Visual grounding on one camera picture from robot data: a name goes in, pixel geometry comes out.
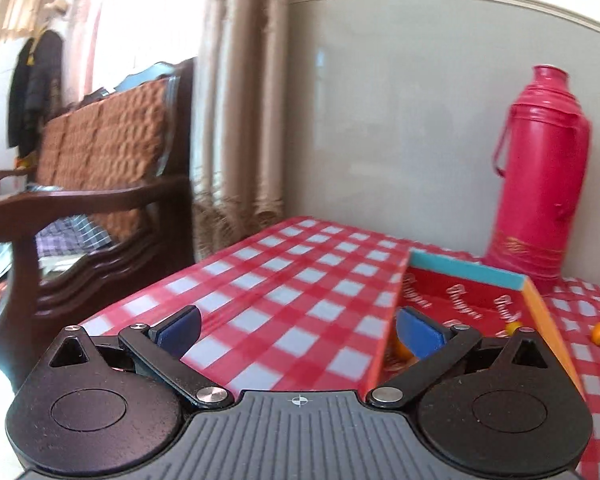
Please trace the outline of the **small orange kumquat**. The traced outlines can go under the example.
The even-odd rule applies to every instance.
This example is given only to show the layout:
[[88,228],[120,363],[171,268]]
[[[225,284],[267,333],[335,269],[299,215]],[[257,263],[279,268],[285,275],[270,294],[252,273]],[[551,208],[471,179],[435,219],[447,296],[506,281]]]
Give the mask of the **small orange kumquat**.
[[522,323],[519,321],[516,322],[509,322],[506,324],[505,326],[505,333],[507,336],[511,337],[513,336],[514,333],[516,333],[517,330],[519,330],[522,327]]

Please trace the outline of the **orange cloth book box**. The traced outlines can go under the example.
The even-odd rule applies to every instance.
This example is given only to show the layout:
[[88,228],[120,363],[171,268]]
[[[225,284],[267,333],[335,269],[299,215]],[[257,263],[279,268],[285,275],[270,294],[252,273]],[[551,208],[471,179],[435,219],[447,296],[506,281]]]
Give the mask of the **orange cloth book box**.
[[369,306],[380,318],[374,342],[365,352],[370,362],[355,386],[365,394],[382,380],[404,370],[407,360],[386,363],[396,336],[396,315],[413,307],[443,326],[469,325],[484,336],[505,338],[507,326],[518,323],[537,330],[579,390],[582,384],[550,310],[530,280],[522,274],[417,249],[374,250],[352,269],[362,278]]

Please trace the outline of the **dark wooden sofa bench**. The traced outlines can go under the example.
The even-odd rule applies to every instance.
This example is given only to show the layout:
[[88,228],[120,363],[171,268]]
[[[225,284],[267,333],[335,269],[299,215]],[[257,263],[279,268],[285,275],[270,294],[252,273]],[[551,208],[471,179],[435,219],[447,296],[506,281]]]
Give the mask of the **dark wooden sofa bench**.
[[0,196],[0,371],[19,388],[65,326],[192,264],[195,63],[157,63],[50,120]]

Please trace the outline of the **plaid blue white cloth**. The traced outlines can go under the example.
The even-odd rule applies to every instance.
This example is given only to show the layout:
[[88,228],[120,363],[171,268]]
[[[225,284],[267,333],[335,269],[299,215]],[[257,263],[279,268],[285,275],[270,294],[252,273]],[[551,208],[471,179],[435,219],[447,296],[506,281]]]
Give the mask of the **plaid blue white cloth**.
[[[83,214],[52,222],[35,235],[35,241],[41,275],[49,278],[68,271],[79,258],[112,245],[109,234]],[[0,243],[0,278],[11,268],[12,245]]]

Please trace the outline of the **red white checkered tablecloth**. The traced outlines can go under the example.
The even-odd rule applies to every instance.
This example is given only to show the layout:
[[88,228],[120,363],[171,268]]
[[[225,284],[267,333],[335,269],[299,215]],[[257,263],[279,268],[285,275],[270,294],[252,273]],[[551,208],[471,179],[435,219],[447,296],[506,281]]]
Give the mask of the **red white checkered tablecloth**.
[[[114,335],[135,322],[156,324],[192,304],[200,310],[202,329],[184,362],[231,392],[356,390],[380,318],[352,269],[374,250],[386,260],[401,249],[478,263],[464,252],[296,217],[112,304],[91,316],[84,330]],[[600,479],[600,347],[590,337],[600,322],[600,286],[566,278],[539,293],[593,416],[580,473]]]

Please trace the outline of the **red thermos flask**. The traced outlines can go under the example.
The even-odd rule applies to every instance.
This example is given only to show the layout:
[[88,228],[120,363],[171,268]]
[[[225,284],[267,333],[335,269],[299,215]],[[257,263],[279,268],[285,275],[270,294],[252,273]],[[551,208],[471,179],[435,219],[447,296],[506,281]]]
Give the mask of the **red thermos flask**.
[[539,292],[562,277],[592,136],[568,79],[558,67],[534,66],[492,155],[503,187],[483,261],[527,275]]

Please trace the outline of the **brown textured sofa cushion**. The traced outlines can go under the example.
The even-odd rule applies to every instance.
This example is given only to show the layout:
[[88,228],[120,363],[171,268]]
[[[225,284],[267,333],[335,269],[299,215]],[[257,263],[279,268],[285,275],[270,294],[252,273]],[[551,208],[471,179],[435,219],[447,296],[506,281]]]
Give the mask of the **brown textured sofa cushion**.
[[35,182],[70,191],[107,191],[156,175],[166,145],[166,80],[145,82],[50,120]]

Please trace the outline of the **beige embroidered curtain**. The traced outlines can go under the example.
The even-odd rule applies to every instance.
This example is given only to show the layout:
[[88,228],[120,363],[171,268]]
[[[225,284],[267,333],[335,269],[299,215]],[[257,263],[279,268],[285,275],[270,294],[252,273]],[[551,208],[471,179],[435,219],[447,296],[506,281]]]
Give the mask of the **beige embroidered curtain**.
[[190,180],[197,258],[283,217],[288,0],[208,0]]

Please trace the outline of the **black hanging coat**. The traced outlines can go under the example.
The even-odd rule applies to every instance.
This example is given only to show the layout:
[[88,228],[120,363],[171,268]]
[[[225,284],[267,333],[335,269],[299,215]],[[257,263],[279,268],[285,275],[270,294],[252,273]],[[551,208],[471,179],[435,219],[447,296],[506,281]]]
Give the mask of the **black hanging coat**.
[[19,158],[36,151],[41,126],[59,114],[62,52],[64,40],[44,28],[18,54],[8,97],[7,143]]

